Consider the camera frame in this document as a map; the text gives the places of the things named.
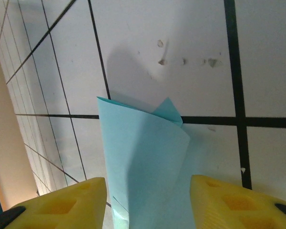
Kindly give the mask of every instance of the dirt spot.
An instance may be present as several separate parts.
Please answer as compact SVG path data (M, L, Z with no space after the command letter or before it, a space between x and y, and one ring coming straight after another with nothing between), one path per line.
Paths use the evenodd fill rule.
M126 22L126 24L127 24L128 30L131 32L132 30L130 29L130 26L129 26L128 22Z
M209 58L208 59L208 64L212 67L212 68L216 68L216 67L219 67L219 66L222 66L223 63L218 60L218 59L212 59L212 58Z
M214 125L209 125L209 126L208 126L208 129L209 129L210 131L216 132L216 127L215 127Z
M165 59L161 59L161 60L158 61L158 64L165 65L166 64L166 60Z
M199 58L199 59L197 59L197 63L198 63L200 66L203 66L203 65L205 65L205 63L206 63L206 59Z
M181 63L181 65L186 65L186 64L187 64L187 59L182 58L182 63Z
M159 48L163 48L164 44L162 40L158 40L157 45Z
M148 74L149 78L153 80L153 76L149 73L149 71L147 71L147 74Z

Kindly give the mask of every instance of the light blue paper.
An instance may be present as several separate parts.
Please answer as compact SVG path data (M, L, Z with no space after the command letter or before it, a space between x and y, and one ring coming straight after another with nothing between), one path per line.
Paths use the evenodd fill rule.
M184 163L179 172L174 189L165 202L161 215L157 218L157 229L195 229L190 198L191 178L197 174L195 151L200 143L191 139Z
M172 101L167 98L161 103L160 106L152 113L153 115L165 118L173 123L175 123L178 126L182 126L183 121L182 118L173 105Z
M170 100L155 115L103 98L98 107L114 228L153 229L190 141L181 117Z

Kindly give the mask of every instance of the beige wall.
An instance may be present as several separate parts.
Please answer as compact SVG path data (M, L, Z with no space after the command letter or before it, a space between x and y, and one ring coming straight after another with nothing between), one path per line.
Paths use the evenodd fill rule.
M0 65L0 202L3 210L36 197L16 115Z

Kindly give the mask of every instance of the black ceiling grid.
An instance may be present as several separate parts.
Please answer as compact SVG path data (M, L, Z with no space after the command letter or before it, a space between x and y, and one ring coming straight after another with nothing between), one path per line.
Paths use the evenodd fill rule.
M47 187L47 185L39 178L39 176L32 170L33 174L38 178L38 180L46 187L48 192L51 192L51 190L49 190L49 188Z
M91 4L90 0L87 0L87 1L88 1L88 5L89 5L89 10L90 10L90 13L91 13L92 27L93 27L93 30L94 30L96 43L97 43L97 49L98 49L98 52L99 52L99 58L100 58L100 61L101 61L102 73L103 73L103 78L104 78L104 81L105 81L106 92L107 92L108 98L110 98L110 90L109 90L109 86L108 86L107 79L106 79L105 67L104 67L103 58L102 58L101 46L100 46L100 42L99 42L99 39L98 39L97 30L96 30L96 22L95 22L94 15L93 15L92 4ZM43 90L42 90L42 86L41 86L41 83L40 83L40 79L39 79L39 75L38 75L38 71L37 71L37 67L36 67L36 63L35 63L35 59L34 59L34 52L35 52L35 50L39 47L39 45L44 41L44 39L47 36L50 37L51 44L52 44L53 50L55 52L54 44L53 44L52 37L51 37L51 31L59 23L59 21L63 18L63 16L66 14L66 12L74 5L75 2L76 2L76 0L71 0L70 3L67 5L67 7L63 10L63 12L59 15L57 20L54 22L54 24L52 26L50 26L50 27L48 25L48 19L47 19L45 10L43 9L45 17L46 17L47 25L48 25L48 31L42 36L42 38L39 40L39 42L37 43L37 45L35 47L31 47L30 46L30 49L31 49L30 54L28 55L27 58L25 58L25 60L21 63L21 65L17 69L16 68L14 69L14 73L10 76L10 79L7 81L7 84L10 83L11 79L17 74L17 72L19 70L21 70L21 68L26 63L26 61L32 56L32 58L34 60L34 65L35 65L35 69L36 69L36 72L37 72L39 84L40 84L40 87L41 87L43 100L45 102L47 114L16 114L16 115L21 117L21 118L27 118L29 116L33 116L33 117L48 117L50 125L51 125L51 129L52 129L52 132L53 132L53 136L54 136L56 147L57 147L57 141L55 139L55 134L54 134L54 130L53 130L50 118L51 117L69 118L71 120L73 132L74 132L74 137L76 139L77 149L78 149L78 152L79 152L79 155L80 155L80 159L81 159L84 175L85 175L85 178L87 178L86 174L85 174L85 170L84 170L84 166L83 166L83 162L82 162L82 157L81 157L81 153L80 153L80 148L78 146L77 137L76 137L76 133L75 133L75 130L74 130L72 119L73 118L78 118L78 119L99 119L99 116L96 115L96 114L94 114L94 115L91 115L91 114L90 115L76 114L75 115L75 114L71 114L70 113L69 106L68 106L68 101L67 101L67 98L66 98L66 93L65 93L64 88L63 88L63 82L62 82L62 78L61 78L60 72L59 72L60 81L61 81L61 84L62 84L62 88L63 88L63 92L64 92L64 96L65 96L65 100L66 100L66 104L67 104L67 107L68 107L69 114L50 114L49 111L48 111L47 103L46 103L44 95L43 95ZM240 167L241 168L245 168L245 172L244 173L241 173L241 170L239 171L241 173L241 176L242 176L242 184L243 184L243 187L252 189L251 174L250 174L250 162L249 162L249 150L248 150L247 127L254 126L254 127L269 127L269 128L286 128L286 118L246 117L246 115L245 115L244 90L243 90L243 81L242 81L242 71L241 71L241 61L240 61L239 43L238 43L238 34L237 34L235 0L224 0L224 6L225 6L225 20L226 20L226 30L227 30L227 37L228 37L230 64L231 64L232 86L233 86L233 93L234 93L235 117L223 117L223 116L216 116L216 117L214 117L214 116L182 116L182 119L183 119L183 122L185 124L235 126L237 128ZM6 21L9 19L8 18L8 14L7 14L7 8L5 10L4 19L5 19L5 23L7 23ZM24 23L23 16L22 16L22 20L23 20L23 24L24 24L24 27L25 27L25 30L26 30L26 25ZM59 70L59 66L58 66L59 63L57 62L56 54L54 53L54 55L55 55L56 65L57 65L58 70ZM48 163L50 163L51 165L53 165L57 169L59 169L61 172L63 172L64 175L65 175L65 178L66 178L66 182L67 182L67 177L72 179L75 182L78 182L76 179L74 179L68 173L66 173L63 168L61 169L58 166L56 166L54 163L52 163L49 160L48 156L44 157L40 153L38 153L36 150L34 150L32 147L30 147L29 145L26 144L26 146L29 147L32 150L32 152L37 153L39 155L39 157L43 158Z
M6 22L6 23L9 23L9 25L10 25L11 33L12 33L14 42L15 42L15 44L16 44L16 49L17 49L18 58L19 58L19 61L21 62L21 58L20 58L20 54L19 54L18 47L17 47L16 39L15 39L14 32L13 32L12 27L11 27L9 15L8 15L8 13L7 13L7 8L6 8L6 10L5 10L5 15L4 15L4 16L7 17L7 22ZM34 107L34 104L33 104L33 102L32 102L31 92L30 92L30 89L29 89L29 86L28 86L28 82L27 82L27 76L26 76L26 74L25 74L24 71L23 71L23 75L24 75L24 79L25 79L26 86L27 86L27 88L28 88L28 92L29 92L29 96L30 96L30 102L31 102L32 108L33 108L34 113L35 113L35 107ZM38 122L38 119L37 119L37 118L36 118L36 122L37 122L38 129L40 130L40 128L39 128L39 122ZM44 150L44 152L46 153L46 156L48 157L48 154L47 154L46 148L45 148L45 146L44 146L44 142L43 142L43 138L42 138L41 133L40 133L40 136L41 136L41 140L42 140L43 150ZM33 139L34 139L35 145L37 146L37 144L36 144L37 140L35 139L34 135L33 135ZM45 182L47 183L44 172L43 172L42 176L43 176Z
M5 8L4 19L3 19L2 26L1 26L0 37L1 37L1 34L3 34L3 26L4 26L4 22L5 22L6 16L7 16L7 7ZM6 38L4 37L4 34L3 34L3 38L4 38L4 41L5 41L6 45L7 45ZM8 53L9 53L9 58L11 59L11 55L10 55L10 51L9 51L8 45L7 45L7 51L8 51ZM28 138L27 130L24 129L24 131L25 131L26 137ZM43 176L44 179L45 179L45 175L44 175L44 172L43 172L43 171L42 171L42 174L39 175L39 176Z
M5 21L5 16L6 16L6 13L7 13L7 10L8 10L9 2L10 2L10 0L8 0L8 2L6 3L6 6L5 6L5 12L4 12L4 16L3 16L3 22L2 22L1 31L0 31L0 38L1 38L1 35L2 35L3 25L4 25L4 21Z

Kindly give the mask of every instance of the square hole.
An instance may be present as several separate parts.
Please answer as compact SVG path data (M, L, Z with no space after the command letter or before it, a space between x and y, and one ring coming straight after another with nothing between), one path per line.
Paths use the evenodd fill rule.
M281 229L271 218L241 217L246 229Z
M223 201L233 211L250 211L258 209L254 201L244 195L225 195Z
M39 214L67 214L74 204L76 199L52 199L50 202L42 206Z

